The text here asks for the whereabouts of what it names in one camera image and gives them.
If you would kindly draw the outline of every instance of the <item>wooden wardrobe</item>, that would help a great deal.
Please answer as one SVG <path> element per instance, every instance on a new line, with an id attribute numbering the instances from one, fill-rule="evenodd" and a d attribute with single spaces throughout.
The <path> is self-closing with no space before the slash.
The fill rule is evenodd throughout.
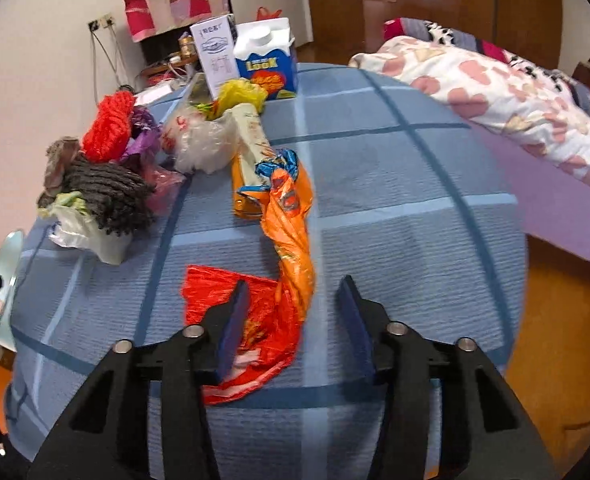
<path id="1" fill-rule="evenodd" d="M 546 68 L 557 68 L 562 0 L 309 0 L 315 45 L 374 52 L 385 21 L 406 17 L 473 34 Z"/>

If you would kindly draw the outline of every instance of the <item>red yarn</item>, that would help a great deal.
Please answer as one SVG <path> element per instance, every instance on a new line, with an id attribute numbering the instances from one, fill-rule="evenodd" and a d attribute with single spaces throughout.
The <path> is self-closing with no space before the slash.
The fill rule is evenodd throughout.
<path id="1" fill-rule="evenodd" d="M 97 117 L 82 139 L 82 148 L 91 162 L 108 162 L 120 158 L 130 139 L 130 114 L 135 97 L 120 91 L 104 97 Z"/>

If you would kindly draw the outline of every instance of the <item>plaid tablecloth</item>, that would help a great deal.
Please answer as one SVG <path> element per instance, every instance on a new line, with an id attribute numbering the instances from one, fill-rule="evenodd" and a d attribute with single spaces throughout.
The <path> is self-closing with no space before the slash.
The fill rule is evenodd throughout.
<path id="1" fill-rule="evenodd" d="M 153 105 L 156 117 L 173 99 Z M 384 76 L 301 64 L 297 98 L 269 102 L 262 122 L 273 146 L 297 151 L 313 181 L 317 291 L 294 364 L 256 393 L 208 409 L 219 469 L 224 480 L 364 479 L 383 393 L 361 376 L 335 312 L 340 278 L 352 274 L 365 298 L 427 338 L 472 336 L 502 368 L 524 288 L 516 200 L 459 117 Z M 228 170 L 196 174 L 118 267 L 53 245 L 46 228 L 35 224 L 22 254 L 6 395 L 11 441 L 30 459 L 114 341 L 157 342 L 182 327 L 187 264 L 278 271 L 259 225 L 231 213 Z M 149 448 L 161 478 L 158 391 Z M 429 465 L 439 415 L 432 421 Z"/>

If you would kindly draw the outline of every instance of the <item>light green plastic object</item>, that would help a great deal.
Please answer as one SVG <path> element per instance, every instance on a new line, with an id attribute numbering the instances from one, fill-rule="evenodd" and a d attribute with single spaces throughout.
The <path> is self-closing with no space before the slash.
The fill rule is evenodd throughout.
<path id="1" fill-rule="evenodd" d="M 10 233 L 0 247 L 0 276 L 3 285 L 0 289 L 0 345 L 16 352 L 11 332 L 11 310 L 17 282 L 17 267 L 24 246 L 24 231 L 18 229 Z"/>

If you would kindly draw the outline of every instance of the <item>silver bolt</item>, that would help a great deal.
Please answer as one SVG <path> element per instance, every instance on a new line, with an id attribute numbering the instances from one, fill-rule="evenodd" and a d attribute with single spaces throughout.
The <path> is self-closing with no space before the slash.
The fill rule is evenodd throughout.
<path id="1" fill-rule="evenodd" d="M 127 339 L 122 339 L 121 341 L 117 341 L 117 343 L 112 346 L 112 351 L 117 354 L 127 354 L 132 348 L 133 343 Z"/>
<path id="2" fill-rule="evenodd" d="M 470 337 L 462 337 L 458 339 L 457 346 L 465 352 L 472 352 L 478 345 Z"/>
<path id="3" fill-rule="evenodd" d="M 386 325 L 386 332 L 392 335 L 405 335 L 408 332 L 408 326 L 399 321 L 392 321 Z"/>
<path id="4" fill-rule="evenodd" d="M 199 337 L 204 333 L 204 327 L 201 325 L 190 325 L 182 330 L 184 337 Z"/>

